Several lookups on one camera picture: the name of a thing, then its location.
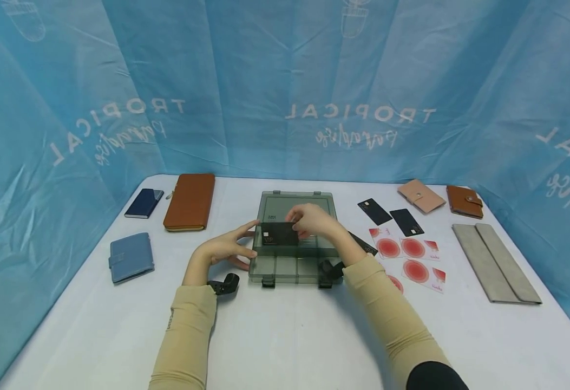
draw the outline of plastic box lid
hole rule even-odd
[[[261,222],[285,222],[286,214],[293,206],[315,204],[337,218],[335,202],[328,192],[265,191],[261,194],[259,220]],[[263,245],[261,227],[257,226],[252,249],[257,257],[251,259],[250,279],[264,287],[277,283],[318,284],[329,288],[342,278],[326,278],[326,267],[341,263],[335,247],[322,237],[301,239],[297,246]]]

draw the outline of brown snap wallet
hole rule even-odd
[[[215,176],[212,173],[187,173],[179,176],[164,218],[166,230],[205,229],[214,188]]]
[[[480,198],[477,197],[477,193],[474,190],[461,186],[448,185],[447,197],[452,213],[478,219],[483,218],[483,203]]]
[[[443,198],[417,179],[400,185],[398,192],[424,214],[445,204]]]

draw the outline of pink wallet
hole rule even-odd
[[[424,214],[445,204],[443,198],[417,179],[400,185],[398,192]]]

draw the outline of black credit card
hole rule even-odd
[[[406,237],[424,233],[419,223],[415,221],[415,217],[407,209],[393,210],[391,215]]]
[[[298,232],[293,230],[293,222],[261,223],[263,245],[298,246]]]
[[[373,246],[369,245],[368,243],[362,241],[362,239],[356,237],[351,231],[348,232],[352,238],[354,238],[354,241],[361,247],[363,248],[364,251],[366,251],[368,254],[372,254],[372,255],[376,255],[378,253],[378,250],[376,248],[374,248]]]
[[[376,203],[374,199],[370,198],[366,201],[362,201],[358,206],[363,209],[363,212],[367,214],[367,217],[370,217],[378,226],[393,219],[382,207],[380,207],[380,205]]]

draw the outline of light blue wallet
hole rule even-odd
[[[118,239],[110,245],[109,269],[114,284],[126,282],[155,270],[148,233]]]

